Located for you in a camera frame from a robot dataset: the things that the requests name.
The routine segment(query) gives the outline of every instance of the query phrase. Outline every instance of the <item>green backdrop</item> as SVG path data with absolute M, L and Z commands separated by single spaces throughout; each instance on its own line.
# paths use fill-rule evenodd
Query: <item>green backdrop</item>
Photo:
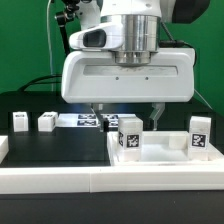
M 1 0 L 0 92 L 17 90 L 36 77 L 49 75 L 46 12 L 48 0 Z M 61 73 L 64 52 L 54 15 L 63 10 L 60 0 L 51 4 L 51 35 L 54 72 Z M 168 24 L 175 39 L 196 47 L 195 88 L 211 106 L 224 115 L 224 1 L 211 0 L 206 13 L 190 25 Z M 79 29 L 78 21 L 68 32 Z M 50 86 L 32 87 L 50 90 Z

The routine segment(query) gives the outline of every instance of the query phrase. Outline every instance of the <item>white block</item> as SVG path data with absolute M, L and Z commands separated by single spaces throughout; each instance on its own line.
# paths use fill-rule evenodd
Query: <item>white block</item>
M 188 157 L 190 160 L 208 160 L 211 118 L 192 117 L 190 121 Z
M 0 163 L 3 161 L 9 151 L 8 137 L 0 136 Z
M 14 132 L 28 131 L 28 117 L 26 112 L 13 113 Z
M 137 117 L 118 119 L 117 156 L 119 161 L 141 158 L 143 122 Z
M 52 132 L 58 119 L 57 112 L 45 112 L 38 118 L 38 130 Z

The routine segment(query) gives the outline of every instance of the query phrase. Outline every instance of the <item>black cable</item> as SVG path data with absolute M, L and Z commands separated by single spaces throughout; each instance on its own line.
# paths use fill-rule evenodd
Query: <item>black cable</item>
M 174 40 L 173 35 L 170 33 L 169 29 L 167 28 L 166 24 L 164 22 L 161 22 L 161 26 L 163 28 L 163 30 L 165 31 L 166 35 L 168 36 L 169 40 L 162 40 L 159 42 L 159 47 L 163 47 L 163 48 L 181 48 L 181 47 L 189 47 L 194 49 L 195 52 L 195 60 L 194 60 L 194 66 L 197 63 L 198 60 L 198 56 L 197 56 L 197 51 L 195 50 L 195 48 L 190 45 L 189 43 L 186 43 L 183 40 Z
M 57 83 L 61 83 L 61 82 L 55 81 L 55 82 L 36 82 L 36 83 L 29 83 L 26 86 L 24 86 L 23 90 L 19 90 L 19 91 L 24 91 L 26 88 L 28 88 L 29 86 L 33 86 L 33 85 L 47 85 L 47 84 L 57 84 Z
M 169 39 L 174 40 L 173 35 L 168 30 L 166 24 L 164 22 L 161 22 L 161 26 L 162 26 L 163 30 L 165 31 L 166 35 L 169 37 Z
M 23 92 L 27 87 L 29 87 L 30 85 L 33 85 L 39 81 L 42 80 L 47 80 L 47 79 L 54 79 L 54 78 L 61 78 L 62 75 L 48 75 L 48 76 L 42 76 L 36 79 L 31 80 L 30 82 L 28 82 L 27 84 L 21 86 L 17 91 L 21 91 Z

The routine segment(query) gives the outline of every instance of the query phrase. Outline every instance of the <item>small white box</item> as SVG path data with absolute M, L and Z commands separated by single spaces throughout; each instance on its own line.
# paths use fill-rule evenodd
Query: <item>small white box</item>
M 137 117 L 118 119 L 117 156 L 119 161 L 141 158 L 143 122 Z
M 191 160 L 208 160 L 211 118 L 195 117 L 190 121 L 188 157 Z
M 13 113 L 14 132 L 28 131 L 28 117 L 26 112 Z
M 57 112 L 45 112 L 38 118 L 38 130 L 52 132 L 56 126 L 57 119 Z

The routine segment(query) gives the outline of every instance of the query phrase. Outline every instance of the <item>white platform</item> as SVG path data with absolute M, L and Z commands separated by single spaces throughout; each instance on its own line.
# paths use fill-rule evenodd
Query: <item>white platform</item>
M 110 141 L 116 139 L 115 135 L 108 134 L 109 145 Z M 162 133 L 158 139 L 166 142 Z M 132 162 L 125 166 L 1 168 L 0 194 L 224 190 L 223 155 L 213 146 L 209 148 L 209 161 L 189 161 L 184 151 L 169 154 L 167 150 L 166 147 L 157 148 L 154 157 L 150 154 L 152 161 L 149 161 L 146 147 L 146 161 Z

